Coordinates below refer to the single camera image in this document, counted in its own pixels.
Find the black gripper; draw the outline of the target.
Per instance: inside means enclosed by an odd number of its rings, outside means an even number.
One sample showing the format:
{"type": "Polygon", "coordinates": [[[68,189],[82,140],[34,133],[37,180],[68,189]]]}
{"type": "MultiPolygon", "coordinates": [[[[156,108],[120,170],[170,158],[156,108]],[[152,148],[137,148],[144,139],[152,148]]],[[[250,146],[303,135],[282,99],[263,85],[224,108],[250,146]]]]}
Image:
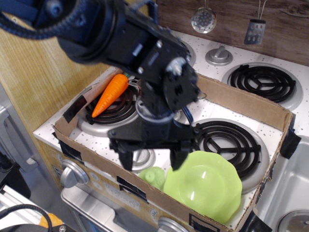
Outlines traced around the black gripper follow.
{"type": "Polygon", "coordinates": [[[174,171],[186,160],[200,130],[174,119],[165,123],[153,123],[138,116],[132,122],[107,132],[110,148],[119,155],[123,168],[132,171],[133,153],[140,149],[169,149],[170,163],[174,171]]]}

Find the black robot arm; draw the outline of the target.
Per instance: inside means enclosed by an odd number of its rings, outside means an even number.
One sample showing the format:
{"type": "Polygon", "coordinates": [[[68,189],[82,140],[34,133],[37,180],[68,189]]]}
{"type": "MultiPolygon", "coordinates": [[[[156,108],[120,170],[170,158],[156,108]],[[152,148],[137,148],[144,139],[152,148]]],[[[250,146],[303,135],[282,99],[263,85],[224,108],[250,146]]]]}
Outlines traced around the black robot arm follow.
{"type": "Polygon", "coordinates": [[[3,0],[0,27],[15,36],[43,40],[56,37],[74,62],[104,63],[140,79],[138,117],[108,131],[110,148],[131,170],[139,149],[169,149],[174,170],[194,146],[198,130],[174,120],[198,100],[197,74],[190,53],[168,29],[158,24],[152,0],[3,0]]]}

